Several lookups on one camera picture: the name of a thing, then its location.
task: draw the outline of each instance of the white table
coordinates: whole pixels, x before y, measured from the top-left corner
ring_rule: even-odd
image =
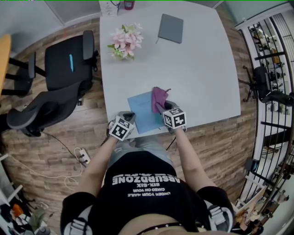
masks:
[[[181,44],[159,39],[162,14],[184,20]],[[140,23],[142,48],[135,60],[118,61],[110,56],[108,44],[122,24]],[[134,9],[119,10],[117,17],[100,19],[100,53],[108,120],[119,111],[130,111],[127,98],[158,86],[169,89],[168,100],[187,113],[187,127],[231,118],[241,114],[237,72],[224,27],[216,12],[186,1],[136,1]],[[156,129],[129,138],[159,134]]]

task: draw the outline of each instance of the blue paper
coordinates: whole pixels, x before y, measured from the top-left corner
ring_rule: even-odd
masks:
[[[152,112],[151,97],[150,91],[128,98],[130,109],[136,114],[135,123],[139,134],[164,126],[160,114]]]

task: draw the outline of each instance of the black t-shirt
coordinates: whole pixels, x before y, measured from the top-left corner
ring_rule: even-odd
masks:
[[[195,221],[209,226],[204,200],[233,213],[224,190],[209,186],[196,193],[176,177],[170,164],[147,151],[130,152],[108,169],[97,198],[79,192],[64,199],[61,231],[93,205],[88,219],[93,234],[117,235],[130,220],[144,214],[170,216],[195,232]]]

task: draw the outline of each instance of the chair armrest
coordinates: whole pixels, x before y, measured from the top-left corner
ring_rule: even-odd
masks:
[[[28,60],[28,76],[31,79],[34,79],[36,77],[36,52],[32,53]]]
[[[268,78],[268,74],[265,73],[265,77],[266,77],[266,87],[268,90],[271,90],[271,83],[270,83],[270,80]]]
[[[35,120],[38,112],[38,108],[28,112],[19,112],[13,108],[7,114],[7,125],[12,129],[23,129]]]
[[[92,30],[86,30],[83,33],[83,59],[89,60],[94,53],[94,34]]]

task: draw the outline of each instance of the power strip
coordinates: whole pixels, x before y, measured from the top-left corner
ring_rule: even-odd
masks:
[[[81,162],[83,162],[85,164],[89,164],[91,161],[91,159],[85,149],[79,150],[79,159]]]

